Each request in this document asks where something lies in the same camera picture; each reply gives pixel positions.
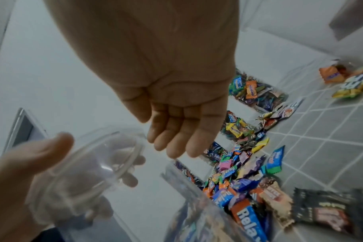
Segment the black snack package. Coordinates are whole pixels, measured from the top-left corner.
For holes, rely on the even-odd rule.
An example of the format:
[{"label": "black snack package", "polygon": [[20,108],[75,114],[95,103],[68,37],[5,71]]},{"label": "black snack package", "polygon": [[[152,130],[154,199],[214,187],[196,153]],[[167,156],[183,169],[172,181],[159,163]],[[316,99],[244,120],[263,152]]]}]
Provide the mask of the black snack package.
[{"label": "black snack package", "polygon": [[334,193],[296,188],[293,196],[292,217],[295,222],[306,222],[330,227],[338,232],[363,239],[363,192]]}]

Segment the plastic lid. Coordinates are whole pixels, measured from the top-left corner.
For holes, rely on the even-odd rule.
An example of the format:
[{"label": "plastic lid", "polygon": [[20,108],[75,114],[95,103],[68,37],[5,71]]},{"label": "plastic lid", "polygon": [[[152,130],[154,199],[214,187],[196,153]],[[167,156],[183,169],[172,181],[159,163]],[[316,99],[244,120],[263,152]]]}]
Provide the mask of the plastic lid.
[{"label": "plastic lid", "polygon": [[86,213],[142,154],[144,135],[110,126],[76,139],[70,154],[34,178],[26,203],[40,224]]}]

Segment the clear plastic container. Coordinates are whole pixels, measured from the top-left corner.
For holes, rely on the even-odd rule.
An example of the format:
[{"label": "clear plastic container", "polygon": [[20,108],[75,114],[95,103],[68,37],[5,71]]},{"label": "clear plastic container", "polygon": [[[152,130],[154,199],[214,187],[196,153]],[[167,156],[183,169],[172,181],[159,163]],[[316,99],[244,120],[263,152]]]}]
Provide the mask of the clear plastic container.
[{"label": "clear plastic container", "polygon": [[[145,164],[133,169],[140,157]],[[127,172],[136,187],[120,186]],[[71,242],[252,241],[135,129],[107,127],[77,139],[60,164],[34,179],[26,202],[38,223],[54,223]]]}]

